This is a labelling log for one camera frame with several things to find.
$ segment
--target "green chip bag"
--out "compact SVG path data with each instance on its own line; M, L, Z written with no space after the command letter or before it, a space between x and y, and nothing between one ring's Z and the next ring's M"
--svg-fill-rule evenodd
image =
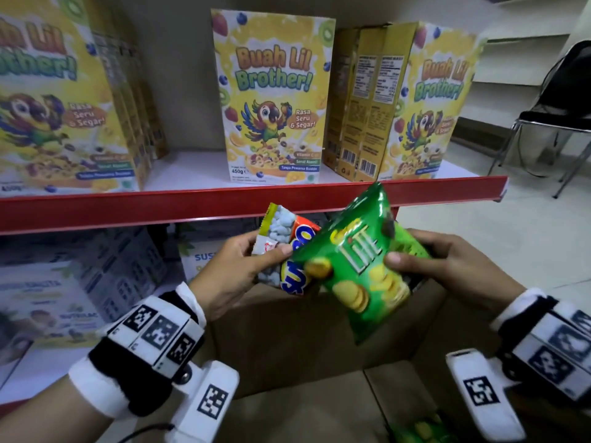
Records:
M430 258L418 241L394 221L380 183L354 199L292 260L349 308L357 343L400 306L423 282L417 275L400 275L384 266L389 251Z

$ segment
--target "chair backrest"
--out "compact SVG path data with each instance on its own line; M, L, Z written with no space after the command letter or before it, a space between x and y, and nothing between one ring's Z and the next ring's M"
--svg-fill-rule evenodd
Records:
M537 105L563 109L572 116L591 114L591 40L574 44L551 70Z

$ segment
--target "barcode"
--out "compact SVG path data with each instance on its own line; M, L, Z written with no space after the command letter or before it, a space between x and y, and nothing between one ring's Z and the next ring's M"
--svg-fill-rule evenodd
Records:
M332 141L328 141L326 148L331 151L334 152L336 154L336 143L332 142Z
M359 166L359 170L361 172L365 172L368 176L373 177L373 174L375 174L376 165L368 162L367 160L361 160L361 165Z
M350 150L347 149L343 149L343 160L346 161L347 163L350 163L351 165L355 164L355 158L357 156L355 155L354 152L351 152Z

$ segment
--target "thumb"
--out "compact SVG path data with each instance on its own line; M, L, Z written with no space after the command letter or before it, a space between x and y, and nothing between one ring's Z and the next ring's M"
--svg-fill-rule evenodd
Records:
M389 252L384 257L387 268L401 273L418 273L429 278L439 278L445 267L444 259L419 258L407 253Z
M262 255L251 256L252 265L256 273L277 266L285 261L293 253L293 248L289 244L279 244L275 249L269 250Z

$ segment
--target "cartoon parrot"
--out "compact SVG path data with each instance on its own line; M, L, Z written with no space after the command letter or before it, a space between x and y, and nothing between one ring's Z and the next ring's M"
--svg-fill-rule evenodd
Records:
M285 127L287 118L291 116L289 103L281 103L281 111L279 111L272 101L258 104L255 100L252 103L252 111L256 116L248 109L248 104L244 103L242 118L244 125L250 130L246 135L248 139L255 142L261 141L264 146L273 138L280 142L285 137L285 133L279 133L279 131Z
M55 131L62 126L64 104L51 94L42 98L45 105L24 93L0 97L0 129L6 141L20 147L39 147L51 141L63 144L68 135Z
M428 138L435 132L437 126L443 119L443 112L438 111L437 117L432 110L418 112L417 125L415 126L415 114L412 114L412 118L407 125L407 142L403 145L405 150L412 150L413 152L419 149L421 146L425 146L431 142Z

